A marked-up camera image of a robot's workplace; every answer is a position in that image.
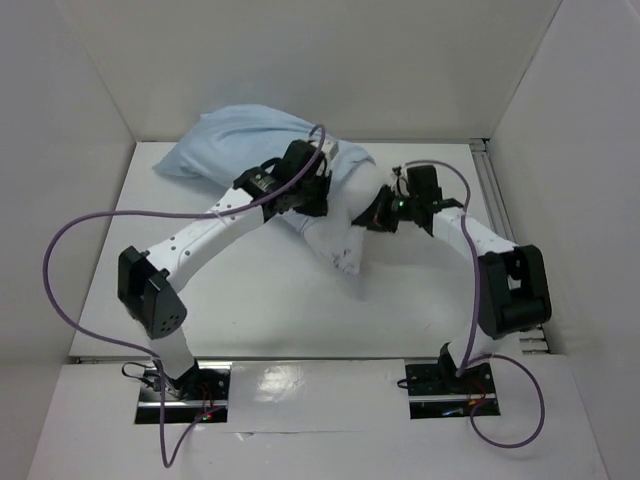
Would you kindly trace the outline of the white pillow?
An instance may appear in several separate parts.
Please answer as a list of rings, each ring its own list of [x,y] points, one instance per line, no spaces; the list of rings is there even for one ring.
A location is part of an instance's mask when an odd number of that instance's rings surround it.
[[[282,218],[302,236],[315,255],[346,274],[357,275],[365,228],[352,222],[372,205],[384,186],[383,171],[375,163],[363,161],[336,187],[332,186],[326,216],[309,217],[289,212]]]

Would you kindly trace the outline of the light blue pillowcase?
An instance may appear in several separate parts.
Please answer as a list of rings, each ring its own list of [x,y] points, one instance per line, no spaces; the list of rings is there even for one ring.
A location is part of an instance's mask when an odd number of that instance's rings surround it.
[[[197,178],[229,187],[244,171],[282,157],[296,140],[320,139],[314,125],[292,114],[257,104],[234,105],[205,113],[153,170],[164,176]],[[361,146],[325,135],[331,161],[333,193],[343,187],[371,193],[384,185],[382,170]]]

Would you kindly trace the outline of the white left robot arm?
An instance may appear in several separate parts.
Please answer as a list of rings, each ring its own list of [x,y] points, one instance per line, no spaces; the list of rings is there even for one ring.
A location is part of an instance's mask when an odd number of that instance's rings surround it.
[[[171,238],[120,253],[118,299],[152,341],[164,369],[161,385],[172,397],[194,396],[216,380],[186,344],[181,290],[217,254],[274,216],[289,210],[326,215],[337,152],[333,141],[295,140],[282,156],[244,171],[214,207]]]

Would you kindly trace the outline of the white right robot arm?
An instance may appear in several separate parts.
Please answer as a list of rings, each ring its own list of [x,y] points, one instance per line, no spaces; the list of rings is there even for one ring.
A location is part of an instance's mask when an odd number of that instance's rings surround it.
[[[437,175],[442,165],[419,160],[395,168],[394,184],[383,186],[354,223],[385,233],[413,223],[470,262],[472,317],[461,337],[442,346],[436,369],[440,387],[459,393],[506,337],[549,321],[552,306],[541,250],[507,240],[473,219],[468,199],[445,197]]]

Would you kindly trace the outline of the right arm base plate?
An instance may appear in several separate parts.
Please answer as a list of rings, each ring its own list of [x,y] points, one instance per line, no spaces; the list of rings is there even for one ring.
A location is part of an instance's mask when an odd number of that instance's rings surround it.
[[[488,363],[457,378],[436,359],[407,360],[396,386],[408,395],[410,418],[450,419],[475,415],[500,416],[493,372]]]

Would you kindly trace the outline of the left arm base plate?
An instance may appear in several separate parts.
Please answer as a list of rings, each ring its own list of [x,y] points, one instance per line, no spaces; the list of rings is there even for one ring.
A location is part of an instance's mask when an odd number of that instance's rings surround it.
[[[231,383],[231,364],[204,361],[199,364],[199,373],[204,379],[186,387],[185,392],[176,390],[167,383],[165,389],[165,423],[190,424],[196,418],[201,423],[226,423],[228,398]],[[121,374],[139,383],[134,423],[136,425],[158,425],[160,420],[160,380],[152,364],[126,362]]]

